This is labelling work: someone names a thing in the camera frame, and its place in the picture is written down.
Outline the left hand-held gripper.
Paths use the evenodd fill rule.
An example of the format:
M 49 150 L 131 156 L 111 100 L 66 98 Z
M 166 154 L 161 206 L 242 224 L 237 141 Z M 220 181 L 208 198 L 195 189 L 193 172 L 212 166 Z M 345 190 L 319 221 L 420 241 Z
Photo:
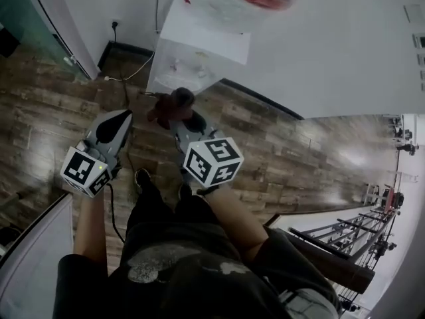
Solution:
M 87 138 L 94 138 L 100 147 L 88 140 L 70 147 L 60 171 L 65 182 L 89 197 L 99 194 L 120 169 L 116 156 L 125 145 L 132 123 L 133 112 L 128 109 L 98 115 L 88 128 Z

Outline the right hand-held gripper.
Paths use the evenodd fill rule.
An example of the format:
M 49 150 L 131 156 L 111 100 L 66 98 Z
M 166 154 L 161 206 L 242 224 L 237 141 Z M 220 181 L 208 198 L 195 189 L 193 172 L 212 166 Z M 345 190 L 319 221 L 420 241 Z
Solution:
M 209 119 L 202 122 L 201 134 L 192 134 L 184 121 L 169 121 L 179 152 L 177 165 L 187 181 L 195 180 L 203 187 L 232 181 L 244 162 L 244 156 L 233 138 L 217 132 Z

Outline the brown wiping cloth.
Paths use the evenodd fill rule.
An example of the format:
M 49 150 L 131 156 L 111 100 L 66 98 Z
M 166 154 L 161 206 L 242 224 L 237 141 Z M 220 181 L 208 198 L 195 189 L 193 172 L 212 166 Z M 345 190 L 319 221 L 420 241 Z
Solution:
M 170 94 L 155 93 L 154 97 L 157 102 L 147 113 L 147 120 L 156 121 L 165 130 L 170 130 L 170 121 L 188 120 L 193 115 L 195 95 L 187 88 L 177 88 Z

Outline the white water dispenser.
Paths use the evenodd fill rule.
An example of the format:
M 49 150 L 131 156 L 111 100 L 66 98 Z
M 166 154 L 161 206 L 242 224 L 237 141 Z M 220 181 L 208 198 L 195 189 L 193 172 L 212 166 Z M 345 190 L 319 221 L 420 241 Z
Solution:
M 155 48 L 149 92 L 183 87 L 198 94 L 247 63 L 250 34 L 211 30 L 198 23 L 185 0 L 173 0 Z

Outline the person's left forearm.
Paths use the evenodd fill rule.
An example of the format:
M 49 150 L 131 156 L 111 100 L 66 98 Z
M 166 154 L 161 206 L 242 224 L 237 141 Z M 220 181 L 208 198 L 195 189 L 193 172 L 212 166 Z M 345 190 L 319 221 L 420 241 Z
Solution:
M 103 191 L 81 202 L 73 253 L 107 267 Z

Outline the person's right forearm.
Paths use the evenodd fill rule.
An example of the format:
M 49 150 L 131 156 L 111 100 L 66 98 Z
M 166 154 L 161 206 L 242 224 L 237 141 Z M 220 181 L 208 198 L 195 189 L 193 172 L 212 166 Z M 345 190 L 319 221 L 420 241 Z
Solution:
M 268 234 L 257 218 L 227 185 L 203 191 L 212 212 L 245 261 L 253 261 Z

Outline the person's left black shoe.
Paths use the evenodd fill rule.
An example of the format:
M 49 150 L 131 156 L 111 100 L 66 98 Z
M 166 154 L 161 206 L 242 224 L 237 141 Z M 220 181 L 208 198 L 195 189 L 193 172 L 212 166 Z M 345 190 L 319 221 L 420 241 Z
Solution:
M 139 191 L 151 183 L 151 176 L 145 168 L 138 169 L 134 174 L 134 181 Z

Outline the black trousers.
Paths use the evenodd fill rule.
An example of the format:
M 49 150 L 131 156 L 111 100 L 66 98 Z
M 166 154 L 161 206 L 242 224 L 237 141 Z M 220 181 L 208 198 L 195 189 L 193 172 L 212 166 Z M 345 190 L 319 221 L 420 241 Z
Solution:
M 147 231 L 167 240 L 228 240 L 207 201 L 198 195 L 179 200 L 171 209 L 151 183 L 140 191 L 127 222 L 127 234 Z

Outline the clear plastic bag of bottles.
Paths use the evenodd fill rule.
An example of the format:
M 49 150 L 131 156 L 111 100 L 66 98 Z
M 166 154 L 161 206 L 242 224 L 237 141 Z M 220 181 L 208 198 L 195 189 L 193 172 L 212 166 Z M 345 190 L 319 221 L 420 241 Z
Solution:
M 250 33 L 271 16 L 288 9 L 294 0 L 188 0 L 205 26 L 228 33 Z

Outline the grey framed partition panel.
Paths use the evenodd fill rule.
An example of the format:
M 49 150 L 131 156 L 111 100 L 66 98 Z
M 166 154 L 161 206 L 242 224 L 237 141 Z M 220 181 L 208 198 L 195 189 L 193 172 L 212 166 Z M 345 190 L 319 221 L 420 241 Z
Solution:
M 52 319 L 58 263 L 73 248 L 72 201 L 59 197 L 0 259 L 0 319 Z

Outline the frosted glass door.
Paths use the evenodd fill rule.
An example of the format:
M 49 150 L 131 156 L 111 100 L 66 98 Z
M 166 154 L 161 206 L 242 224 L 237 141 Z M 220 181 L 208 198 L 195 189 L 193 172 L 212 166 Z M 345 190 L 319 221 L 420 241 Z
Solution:
M 10 57 L 28 47 L 78 78 L 89 79 L 51 25 L 38 0 L 0 0 L 0 55 Z

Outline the dark grey printed T-shirt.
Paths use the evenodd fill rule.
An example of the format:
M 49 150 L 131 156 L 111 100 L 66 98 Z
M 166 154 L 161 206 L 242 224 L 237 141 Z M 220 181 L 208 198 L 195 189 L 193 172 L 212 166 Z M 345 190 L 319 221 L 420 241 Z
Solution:
M 119 267 L 104 274 L 86 257 L 58 264 L 53 319 L 291 319 L 286 290 L 312 289 L 341 305 L 326 278 L 281 233 L 252 262 L 229 240 L 184 241 L 129 234 Z

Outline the light grey hip bag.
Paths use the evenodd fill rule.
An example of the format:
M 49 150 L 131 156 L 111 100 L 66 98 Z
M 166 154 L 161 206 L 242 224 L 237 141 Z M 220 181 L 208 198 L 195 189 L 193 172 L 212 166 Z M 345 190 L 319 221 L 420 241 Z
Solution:
M 334 305 L 312 289 L 286 290 L 278 298 L 291 319 L 339 319 Z

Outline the black metal rig frame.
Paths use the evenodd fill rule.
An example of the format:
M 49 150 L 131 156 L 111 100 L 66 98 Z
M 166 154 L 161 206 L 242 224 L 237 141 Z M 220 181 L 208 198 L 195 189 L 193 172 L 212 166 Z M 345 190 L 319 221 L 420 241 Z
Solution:
M 342 313 L 361 308 L 356 299 L 375 277 L 378 261 L 396 245 L 389 241 L 400 211 L 382 207 L 350 219 L 310 230 L 289 229 L 290 239 L 318 264 L 321 273 L 335 284 Z

